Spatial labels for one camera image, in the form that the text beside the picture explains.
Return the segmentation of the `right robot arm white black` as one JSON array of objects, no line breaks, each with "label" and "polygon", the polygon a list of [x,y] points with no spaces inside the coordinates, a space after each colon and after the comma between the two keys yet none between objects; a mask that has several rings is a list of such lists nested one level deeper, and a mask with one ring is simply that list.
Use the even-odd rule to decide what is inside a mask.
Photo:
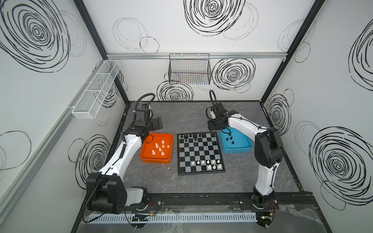
[{"label": "right robot arm white black", "polygon": [[222,114],[207,113],[208,129],[236,129],[254,141],[254,155],[259,163],[257,182],[253,189],[252,202],[257,209],[264,209],[274,197],[274,182],[279,164],[286,155],[279,131],[260,126],[241,114],[231,111]]}]

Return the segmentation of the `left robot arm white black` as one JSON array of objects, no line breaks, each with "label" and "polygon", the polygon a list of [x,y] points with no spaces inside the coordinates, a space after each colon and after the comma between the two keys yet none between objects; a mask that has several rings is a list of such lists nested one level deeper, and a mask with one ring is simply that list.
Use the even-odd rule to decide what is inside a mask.
[{"label": "left robot arm white black", "polygon": [[125,188],[123,178],[132,158],[142,147],[149,132],[162,128],[162,118],[157,117],[146,121],[134,120],[121,132],[122,142],[113,156],[99,172],[89,174],[86,180],[87,210],[120,214],[127,206],[147,207],[147,189]]}]

